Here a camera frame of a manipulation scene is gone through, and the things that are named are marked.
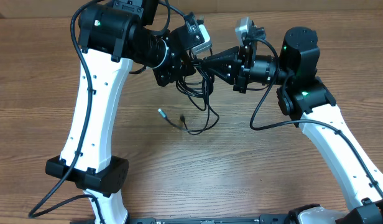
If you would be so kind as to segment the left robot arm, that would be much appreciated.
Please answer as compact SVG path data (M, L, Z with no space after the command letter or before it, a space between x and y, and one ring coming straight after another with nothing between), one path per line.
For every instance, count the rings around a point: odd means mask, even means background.
M194 73L190 53L209 35L194 14L175 29L150 30L157 1L90 1L79 8L70 34L80 59L80 84L73 121L60 155L45 171L82 189L95 223L127 223L121 188L129 163L113 156L111 138L119 98L134 63L153 70L165 86Z

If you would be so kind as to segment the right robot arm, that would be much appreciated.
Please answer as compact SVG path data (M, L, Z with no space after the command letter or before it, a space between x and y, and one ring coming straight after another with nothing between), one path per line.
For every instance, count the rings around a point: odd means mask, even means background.
M286 215L261 215L259 223L383 223L383 174L356 141L334 96L317 77L320 57L314 30L289 29L280 52L258 55L265 43L262 28L236 29L239 46L205 58L202 67L245 93L250 83L277 85L282 113L316 146L341 187L346 212L318 204L294 208Z

